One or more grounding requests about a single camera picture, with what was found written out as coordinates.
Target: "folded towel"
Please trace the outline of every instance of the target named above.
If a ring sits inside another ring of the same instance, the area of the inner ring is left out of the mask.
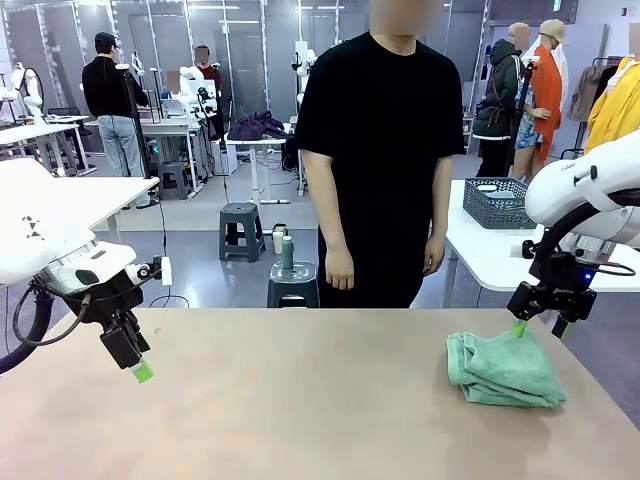
[[[557,407],[567,395],[531,332],[493,339],[455,333],[447,339],[449,380],[467,401],[513,407]]]

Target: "shorts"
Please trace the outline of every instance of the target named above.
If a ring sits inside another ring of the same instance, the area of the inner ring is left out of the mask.
[[[520,92],[521,89],[519,88],[518,94],[516,95],[516,103],[520,101]],[[529,90],[527,90],[526,103],[527,105],[532,105],[533,108],[535,108],[536,101],[533,96],[533,88],[531,86],[529,86]],[[542,143],[542,135],[534,130],[535,124],[536,119],[531,115],[526,112],[522,115],[520,128],[518,129],[518,135],[516,136],[516,150],[522,150],[524,148],[533,147],[537,143]]]

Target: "gray bottle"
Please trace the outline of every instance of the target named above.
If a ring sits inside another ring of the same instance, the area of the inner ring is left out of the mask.
[[[293,238],[288,235],[282,239],[282,268],[293,268]]]

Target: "man's arm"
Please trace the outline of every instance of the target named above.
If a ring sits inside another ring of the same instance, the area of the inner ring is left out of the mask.
[[[338,193],[331,171],[333,159],[308,150],[303,151],[303,158],[311,201],[327,244],[326,281],[334,288],[350,290],[354,285],[353,259],[340,220]]]
[[[433,225],[431,237],[444,241],[449,228],[449,201],[451,198],[451,180],[453,178],[453,159],[438,160],[433,179]]]
[[[433,220],[431,235],[424,251],[424,275],[436,273],[444,260],[445,241],[449,228],[449,201],[451,198],[451,180],[453,178],[453,159],[445,157],[438,160],[433,177]]]

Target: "person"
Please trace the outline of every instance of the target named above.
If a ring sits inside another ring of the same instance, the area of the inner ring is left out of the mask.
[[[211,62],[209,61],[209,55],[211,54],[209,51],[209,47],[207,47],[206,45],[199,45],[196,48],[207,49],[207,61],[205,63],[196,63],[196,67],[198,67],[198,70],[202,72],[202,75],[204,75],[205,80],[215,80],[216,88],[218,89],[219,92],[221,92],[222,91],[222,74],[220,73],[219,69],[213,68],[213,65],[211,65]]]
[[[110,33],[98,33],[95,48],[98,55],[82,70],[82,87],[89,111],[98,118],[104,153],[118,175],[143,177],[142,156],[127,91],[122,74],[116,70],[116,37]],[[132,81],[136,103],[149,105],[140,85],[133,78]],[[158,201],[144,194],[134,203],[137,209],[144,209],[157,205]]]
[[[516,111],[516,95],[522,50],[516,50],[518,29],[529,29],[525,23],[514,23],[509,27],[508,38],[498,40],[491,50],[491,76],[487,86],[487,97],[478,111],[473,126],[473,136],[480,139],[482,164],[477,177],[502,177],[510,159],[511,129]]]
[[[540,26],[540,45],[535,50],[540,61],[535,64],[531,88],[527,92],[512,171],[513,178],[524,177],[527,184],[544,167],[554,132],[562,122],[562,76],[551,52],[559,45],[567,44],[564,36],[565,24],[560,20],[547,20]]]
[[[411,305],[444,259],[451,157],[465,153],[458,71],[415,35],[439,4],[378,2],[370,32],[318,58],[295,132],[319,220],[321,308]]]

